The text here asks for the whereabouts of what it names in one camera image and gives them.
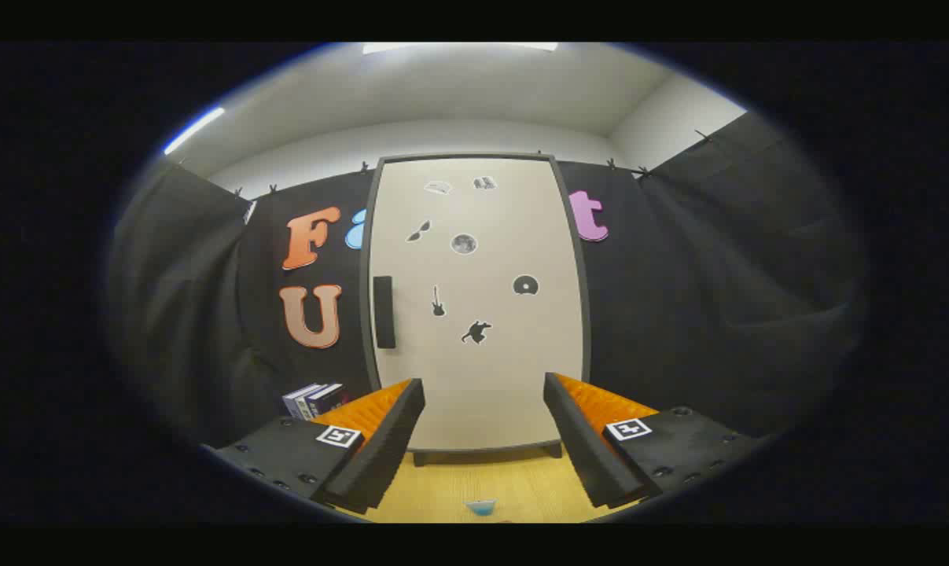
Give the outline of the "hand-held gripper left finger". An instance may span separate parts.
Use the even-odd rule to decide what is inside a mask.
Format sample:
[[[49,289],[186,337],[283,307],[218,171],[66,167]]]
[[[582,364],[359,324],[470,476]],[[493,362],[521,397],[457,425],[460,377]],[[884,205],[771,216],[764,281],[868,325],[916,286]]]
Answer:
[[[425,405],[413,377],[312,420],[278,417],[211,454],[298,504],[366,513],[394,481]]]

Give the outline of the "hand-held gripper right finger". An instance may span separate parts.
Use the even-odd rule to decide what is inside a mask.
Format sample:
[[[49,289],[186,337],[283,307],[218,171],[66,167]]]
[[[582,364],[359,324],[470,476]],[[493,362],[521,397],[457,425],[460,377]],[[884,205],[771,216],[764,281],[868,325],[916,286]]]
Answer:
[[[766,445],[693,408],[653,409],[560,373],[546,373],[543,401],[595,506],[675,497]]]

